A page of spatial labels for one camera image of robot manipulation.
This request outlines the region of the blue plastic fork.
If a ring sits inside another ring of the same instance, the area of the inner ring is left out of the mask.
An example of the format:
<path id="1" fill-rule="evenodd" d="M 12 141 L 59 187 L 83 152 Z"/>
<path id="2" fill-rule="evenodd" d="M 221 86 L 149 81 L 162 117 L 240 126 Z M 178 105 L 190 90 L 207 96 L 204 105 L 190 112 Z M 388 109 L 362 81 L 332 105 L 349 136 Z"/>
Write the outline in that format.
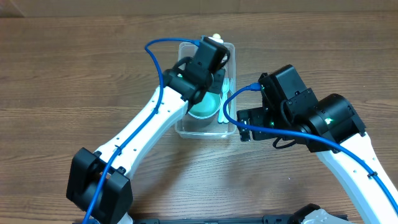
<path id="1" fill-rule="evenodd" d="M 223 85 L 221 88 L 221 103 L 220 103 L 220 110 L 218 113 L 218 122 L 220 124 L 224 123 L 224 112 L 223 112 L 223 105 L 227 99 L 227 95 L 229 92 L 229 78 L 224 78 Z"/>

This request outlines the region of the green plastic fork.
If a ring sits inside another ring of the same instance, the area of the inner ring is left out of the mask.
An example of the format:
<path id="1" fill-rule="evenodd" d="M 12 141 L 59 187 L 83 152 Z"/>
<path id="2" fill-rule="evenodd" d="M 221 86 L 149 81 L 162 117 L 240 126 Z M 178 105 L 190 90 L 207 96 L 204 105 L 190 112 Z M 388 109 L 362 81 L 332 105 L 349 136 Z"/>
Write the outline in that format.
<path id="1" fill-rule="evenodd" d="M 229 88 L 229 92 L 232 92 L 232 89 L 233 89 L 233 79 L 229 79 L 229 85 L 230 85 L 230 88 Z M 224 123 L 229 123 L 229 121 L 227 120 L 227 115 L 229 115 L 229 106 L 228 106 L 228 103 L 225 101 L 225 103 L 224 103 L 224 107 L 225 107 L 225 110 L 223 111 L 224 112 Z"/>

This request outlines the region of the pale green bowl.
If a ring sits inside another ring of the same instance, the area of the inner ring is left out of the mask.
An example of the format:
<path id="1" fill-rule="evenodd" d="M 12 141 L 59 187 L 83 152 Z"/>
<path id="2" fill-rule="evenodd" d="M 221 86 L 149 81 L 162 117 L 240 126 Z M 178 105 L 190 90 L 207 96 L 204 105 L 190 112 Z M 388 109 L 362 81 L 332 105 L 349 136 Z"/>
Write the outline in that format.
<path id="1" fill-rule="evenodd" d="M 192 106 L 188 114 L 196 119 L 207 119 L 215 115 L 221 106 L 219 94 L 206 92 L 201 102 Z"/>

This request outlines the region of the yellow plastic fork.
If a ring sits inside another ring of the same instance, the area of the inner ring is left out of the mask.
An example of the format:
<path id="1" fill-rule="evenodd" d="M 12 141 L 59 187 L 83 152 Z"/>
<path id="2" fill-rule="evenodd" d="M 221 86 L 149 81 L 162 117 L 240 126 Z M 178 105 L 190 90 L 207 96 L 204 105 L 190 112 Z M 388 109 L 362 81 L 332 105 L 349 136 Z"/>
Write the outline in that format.
<path id="1" fill-rule="evenodd" d="M 219 34 L 213 34 L 213 35 L 212 35 L 212 38 L 221 39 L 221 36 L 220 36 Z"/>

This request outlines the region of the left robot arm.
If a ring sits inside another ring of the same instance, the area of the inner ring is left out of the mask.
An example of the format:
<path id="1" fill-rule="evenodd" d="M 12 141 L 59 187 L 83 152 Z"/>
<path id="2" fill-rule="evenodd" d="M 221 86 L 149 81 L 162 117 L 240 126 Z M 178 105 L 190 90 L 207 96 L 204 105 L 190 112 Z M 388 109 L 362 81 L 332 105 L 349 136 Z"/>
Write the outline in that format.
<path id="1" fill-rule="evenodd" d="M 66 197 L 85 212 L 83 223 L 132 223 L 131 179 L 141 160 L 164 133 L 196 102 L 220 93 L 225 70 L 202 83 L 192 73 L 169 69 L 160 78 L 150 101 L 115 137 L 94 152 L 84 147 L 73 157 Z"/>

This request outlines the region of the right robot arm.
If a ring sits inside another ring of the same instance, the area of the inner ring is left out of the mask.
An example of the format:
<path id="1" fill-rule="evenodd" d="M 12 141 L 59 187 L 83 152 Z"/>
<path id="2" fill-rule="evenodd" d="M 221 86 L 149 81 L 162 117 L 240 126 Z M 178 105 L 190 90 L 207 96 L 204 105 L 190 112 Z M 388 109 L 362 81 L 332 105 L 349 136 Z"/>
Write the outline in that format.
<path id="1" fill-rule="evenodd" d="M 303 93 L 279 108 L 242 110 L 233 122 L 242 141 L 281 138 L 302 144 L 338 179 L 365 223 L 397 223 L 397 189 L 351 103 L 332 94 Z"/>

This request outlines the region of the clear plastic container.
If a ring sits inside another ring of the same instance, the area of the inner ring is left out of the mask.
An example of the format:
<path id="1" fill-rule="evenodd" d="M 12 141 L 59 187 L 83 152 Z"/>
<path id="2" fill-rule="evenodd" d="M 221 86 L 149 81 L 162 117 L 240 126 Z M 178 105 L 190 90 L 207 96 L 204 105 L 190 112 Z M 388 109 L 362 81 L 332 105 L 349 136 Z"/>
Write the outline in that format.
<path id="1" fill-rule="evenodd" d="M 236 91 L 236 49 L 232 43 L 225 42 L 224 46 L 230 51 L 231 58 L 228 63 L 223 67 L 226 70 L 225 78 L 233 79 L 232 92 L 228 93 L 230 97 Z M 197 51 L 197 46 L 183 42 L 179 45 L 178 59 L 193 56 Z M 236 119 L 236 100 L 232 100 L 228 104 L 229 116 Z M 182 138 L 194 139 L 223 139 L 234 134 L 236 126 L 232 123 L 218 122 L 219 111 L 210 118 L 196 119 L 190 115 L 186 115 L 182 120 L 175 124 L 176 132 Z"/>

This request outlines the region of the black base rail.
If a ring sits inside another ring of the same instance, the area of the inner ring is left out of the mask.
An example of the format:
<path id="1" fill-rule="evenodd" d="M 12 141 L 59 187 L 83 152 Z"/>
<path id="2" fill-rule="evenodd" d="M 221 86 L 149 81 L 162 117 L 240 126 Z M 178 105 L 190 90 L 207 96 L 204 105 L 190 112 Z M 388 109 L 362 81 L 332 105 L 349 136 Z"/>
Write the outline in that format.
<path id="1" fill-rule="evenodd" d="M 133 220 L 125 215 L 119 223 L 133 224 L 300 224 L 300 223 L 351 223 L 347 215 L 331 215 L 320 206 L 310 203 L 293 214 L 264 215 L 252 218 L 203 218 L 159 220 L 157 218 Z"/>

